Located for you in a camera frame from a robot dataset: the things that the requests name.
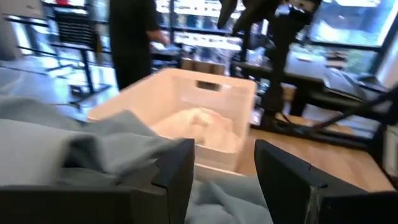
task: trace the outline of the gray fabric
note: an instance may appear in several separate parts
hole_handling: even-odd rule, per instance
[[[24,121],[70,131],[80,129],[78,122],[60,115],[52,106],[29,98],[0,96],[0,119]]]
[[[82,128],[51,106],[0,96],[0,142],[0,185],[49,185],[62,182],[58,178],[66,172],[62,167],[116,178],[153,162],[179,141],[156,136],[130,112]],[[81,185],[93,183],[81,178],[90,172],[77,175],[77,171],[64,177],[73,182],[76,174]]]
[[[179,141],[156,136],[128,112],[81,127],[51,107],[0,98],[0,186],[112,186]],[[257,178],[194,181],[186,223],[272,223]]]
[[[193,183],[187,224],[272,223],[257,177]]]
[[[68,154],[69,142],[77,137],[62,129],[0,119],[0,185],[52,183],[56,168]],[[79,138],[91,136],[81,134]]]
[[[115,185],[117,178],[84,168],[62,168],[57,176],[57,185],[82,187],[109,187]]]

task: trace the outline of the black equipment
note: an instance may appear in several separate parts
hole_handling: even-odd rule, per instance
[[[112,187],[0,187],[1,223],[184,223],[195,143],[186,139]]]
[[[227,4],[228,2],[227,0],[221,1],[223,7],[234,6],[234,4]],[[238,32],[247,29],[247,27],[253,22],[257,22],[259,19],[267,19],[269,21],[269,30],[264,45],[267,46],[266,55],[271,63],[272,76],[270,77],[270,85],[267,91],[261,96],[261,108],[264,110],[261,123],[259,126],[254,125],[253,128],[368,151],[376,162],[381,164],[384,131],[388,125],[395,125],[398,122],[398,86],[387,93],[380,94],[376,99],[370,102],[352,108],[342,115],[312,128],[293,124],[289,120],[285,122],[275,118],[276,114],[281,113],[284,107],[281,82],[284,76],[289,46],[295,40],[297,33],[311,23],[313,15],[316,13],[321,3],[319,0],[291,1],[292,3],[286,2],[288,1],[246,0],[244,1],[246,10],[234,27],[234,32]],[[220,18],[223,18],[225,14],[230,11],[231,10],[226,9],[222,10]],[[257,74],[265,72],[261,67],[255,66],[245,69]],[[392,106],[390,106],[383,119],[380,120],[381,125],[373,138],[325,130],[326,127],[337,121],[354,115],[359,111],[372,108],[385,101],[392,101]]]
[[[367,193],[257,140],[257,176],[275,224],[395,223],[397,192]]]

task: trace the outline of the glass window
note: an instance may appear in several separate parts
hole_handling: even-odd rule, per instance
[[[323,0],[310,37],[325,42],[382,45],[397,10],[396,0]]]
[[[377,55],[377,53],[367,50],[339,49],[314,45],[304,45],[302,47],[299,44],[292,44],[290,49],[293,52],[323,56],[326,58],[326,65],[328,67],[335,67],[357,75],[368,72]],[[342,55],[341,60],[330,57],[330,55],[336,53]]]

